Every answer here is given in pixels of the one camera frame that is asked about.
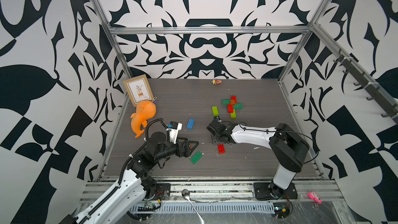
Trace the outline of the dark green lego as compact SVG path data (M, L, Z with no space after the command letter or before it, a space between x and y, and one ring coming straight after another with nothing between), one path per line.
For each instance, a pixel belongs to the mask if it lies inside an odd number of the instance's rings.
M243 104L242 103L236 103L235 105L233 105L233 108L241 110L241 109L243 109Z
M203 153L198 151L197 153L195 153L191 158L190 161L193 164L196 164L201 158L203 157Z
M222 105L228 105L228 104L230 104L230 99L223 99L222 100Z

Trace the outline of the blue lego brick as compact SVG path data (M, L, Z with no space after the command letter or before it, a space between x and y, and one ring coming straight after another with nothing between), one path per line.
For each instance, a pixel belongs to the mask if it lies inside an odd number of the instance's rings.
M194 126L194 122L195 122L195 120L192 119L192 118L190 118L190 119L188 120L188 123L187 123L187 129L192 130L192 129L193 129L193 126Z

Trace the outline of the lime lego brick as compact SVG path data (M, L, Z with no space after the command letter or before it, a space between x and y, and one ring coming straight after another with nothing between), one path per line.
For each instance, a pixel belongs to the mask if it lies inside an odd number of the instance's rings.
M213 106L211 109L214 117L219 116L219 111L216 106Z
M236 111L233 110L233 112L231 113L231 119L236 119Z

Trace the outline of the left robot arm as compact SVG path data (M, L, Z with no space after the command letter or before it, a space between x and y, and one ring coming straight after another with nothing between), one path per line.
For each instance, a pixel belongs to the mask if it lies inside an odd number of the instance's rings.
M198 141L179 137L180 124L166 125L162 118L149 122L143 145L129 155L119 178L94 203L76 216L67 215L63 224L115 224L137 203L155 196L157 182L151 177L155 167L163 168L162 160L176 156L188 158Z

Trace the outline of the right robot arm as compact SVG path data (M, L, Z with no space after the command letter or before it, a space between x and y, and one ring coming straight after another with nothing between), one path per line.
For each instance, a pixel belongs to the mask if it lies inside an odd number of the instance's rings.
M288 198L288 190L296 174L302 171L310 146L305 135L295 132L285 123L277 127L248 127L243 123L224 124L216 116L206 127L218 144L251 144L272 150L279 162L270 183L255 183L255 198L259 201Z

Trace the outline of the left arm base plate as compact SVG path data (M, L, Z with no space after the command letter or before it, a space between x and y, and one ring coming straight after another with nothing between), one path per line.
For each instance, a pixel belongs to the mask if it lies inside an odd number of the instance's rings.
M147 193L146 200L168 200L171 193L171 184L169 183L157 183L155 187L152 187Z

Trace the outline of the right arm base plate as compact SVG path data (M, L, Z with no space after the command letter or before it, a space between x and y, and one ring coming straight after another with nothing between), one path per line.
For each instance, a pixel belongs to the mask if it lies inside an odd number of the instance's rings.
M287 189L282 189L273 182L254 183L255 198L259 201L270 201L279 199L297 199L298 193L294 183L290 183Z

